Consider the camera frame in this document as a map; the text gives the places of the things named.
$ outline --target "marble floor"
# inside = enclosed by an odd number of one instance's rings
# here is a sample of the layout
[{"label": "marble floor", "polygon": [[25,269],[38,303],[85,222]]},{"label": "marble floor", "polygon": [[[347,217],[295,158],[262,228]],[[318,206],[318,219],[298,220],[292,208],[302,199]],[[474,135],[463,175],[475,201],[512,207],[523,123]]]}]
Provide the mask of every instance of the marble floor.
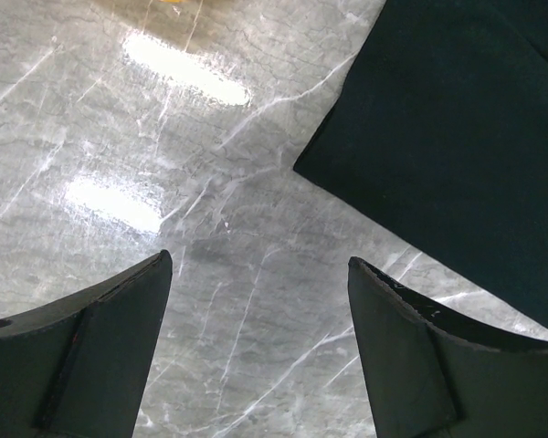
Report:
[{"label": "marble floor", "polygon": [[134,436],[374,436],[351,255],[548,339],[291,171],[382,4],[0,1],[0,318],[171,251]]}]

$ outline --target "dark cloth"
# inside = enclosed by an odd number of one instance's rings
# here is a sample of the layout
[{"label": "dark cloth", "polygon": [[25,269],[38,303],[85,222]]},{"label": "dark cloth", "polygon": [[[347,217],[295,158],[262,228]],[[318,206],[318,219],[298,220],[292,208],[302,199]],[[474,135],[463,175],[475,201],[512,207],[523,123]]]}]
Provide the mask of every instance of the dark cloth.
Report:
[{"label": "dark cloth", "polygon": [[388,0],[295,170],[548,327],[548,0]]}]

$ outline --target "marble tile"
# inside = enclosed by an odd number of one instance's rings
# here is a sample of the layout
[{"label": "marble tile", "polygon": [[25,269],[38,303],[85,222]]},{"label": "marble tile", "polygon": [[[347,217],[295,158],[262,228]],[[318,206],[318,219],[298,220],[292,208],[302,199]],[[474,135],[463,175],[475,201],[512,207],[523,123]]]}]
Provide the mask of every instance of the marble tile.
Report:
[{"label": "marble tile", "polygon": [[374,436],[349,256],[548,339],[290,170],[382,5],[0,2],[0,317],[170,250],[134,436]]}]

